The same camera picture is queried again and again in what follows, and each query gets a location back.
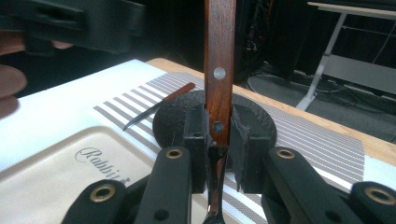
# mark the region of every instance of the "brass grommet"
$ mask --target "brass grommet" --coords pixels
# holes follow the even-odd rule
[[[276,152],[276,155],[283,159],[293,159],[295,157],[294,153],[287,149],[280,149]]]
[[[90,199],[95,203],[101,203],[113,197],[115,193],[116,188],[113,185],[103,184],[91,192]]]
[[[376,188],[376,187],[370,187],[364,190],[364,193],[366,193],[366,195],[378,202],[378,203],[382,203],[385,205],[394,205],[396,204],[396,199],[395,197],[393,197],[391,194],[389,194],[388,192]]]
[[[180,149],[170,149],[166,152],[166,157],[169,159],[177,159],[183,155]]]

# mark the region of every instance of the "wood grain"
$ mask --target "wood grain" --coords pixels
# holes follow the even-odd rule
[[[228,146],[233,95],[233,49],[235,1],[205,0],[205,109],[209,113],[209,130],[213,141]],[[224,78],[214,76],[225,71]],[[222,124],[216,132],[215,123]]]
[[[173,63],[166,59],[162,59],[162,58],[153,59],[153,60],[148,61],[147,63],[151,64],[157,68],[160,68],[166,72],[183,72],[183,73],[192,74],[192,75],[200,77],[200,78],[204,78],[204,74],[202,74],[201,72],[195,71],[193,69],[190,69],[188,67],[185,67],[185,66],[177,64],[177,63]],[[388,164],[391,164],[393,166],[396,166],[396,145],[394,145],[392,143],[383,141],[376,137],[372,137],[371,135],[366,134],[366,133],[358,132],[358,131],[348,128],[344,125],[332,122],[327,119],[323,119],[319,116],[307,113],[303,110],[299,110],[299,109],[289,106],[289,105],[285,105],[283,103],[280,103],[279,101],[259,95],[258,93],[255,93],[252,91],[242,89],[237,86],[233,86],[233,92],[241,94],[241,95],[245,95],[246,97],[257,100],[264,104],[271,105],[273,107],[281,109],[281,110],[283,110],[289,114],[292,114],[294,116],[298,116],[298,117],[307,119],[311,122],[316,123],[317,125],[319,125],[321,127],[333,130],[338,133],[348,135],[350,137],[357,138],[362,141],[363,147],[364,147],[364,153],[367,156],[373,157],[377,160],[380,160],[380,161],[386,162]]]

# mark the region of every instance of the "metal leg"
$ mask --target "metal leg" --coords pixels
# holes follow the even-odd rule
[[[334,47],[335,41],[337,40],[338,35],[340,34],[341,28],[344,24],[344,20],[346,19],[347,14],[346,13],[341,13],[340,18],[338,19],[337,24],[335,25],[334,31],[332,32],[332,37],[330,38],[329,44],[327,45],[326,51],[324,51],[323,56],[320,60],[317,72],[315,73],[314,79],[312,80],[311,85],[309,86],[308,93],[306,96],[303,98],[303,100],[300,101],[299,104],[297,104],[297,108],[301,110],[306,110],[309,105],[314,101],[315,99],[315,90],[317,89],[318,83],[320,81],[320,78],[323,74],[324,68],[326,67],[327,62],[329,61],[329,57],[332,54],[332,48]]]

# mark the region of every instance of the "gray floor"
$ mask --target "gray floor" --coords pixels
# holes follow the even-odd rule
[[[299,78],[287,82],[261,72],[242,85],[287,105],[297,106],[308,90],[311,77],[295,76]],[[396,101],[331,81],[321,81],[318,88],[317,98],[307,112],[396,144]]]

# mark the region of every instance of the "wooden table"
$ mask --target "wooden table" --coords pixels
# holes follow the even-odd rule
[[[188,67],[185,67],[185,66],[177,64],[177,63],[170,62],[165,59],[161,59],[161,58],[153,59],[153,60],[148,61],[147,63],[151,64],[155,67],[158,67],[166,72],[187,72],[187,73],[190,73],[197,77],[204,78],[204,74],[201,72],[192,70]],[[248,90],[245,90],[245,89],[237,87],[237,86],[233,86],[233,91],[235,93],[239,93],[239,94],[245,95],[247,97],[250,97],[254,100],[260,101],[264,104],[274,106],[274,107],[281,109],[285,112],[288,112],[294,116],[298,116],[298,117],[307,119],[307,120],[314,122],[317,125],[322,126],[324,128],[357,138],[362,141],[363,147],[364,147],[364,153],[367,156],[373,157],[380,161],[383,161],[383,162],[386,162],[393,166],[396,166],[396,145],[394,145],[392,143],[383,141],[376,137],[372,137],[371,135],[366,134],[366,133],[358,132],[358,131],[350,129],[344,125],[332,122],[327,119],[323,119],[316,115],[307,113],[303,110],[297,109],[297,108],[289,106],[289,105],[285,105],[283,103],[280,103],[279,101],[273,100],[271,98],[259,95],[258,93],[248,91]]]

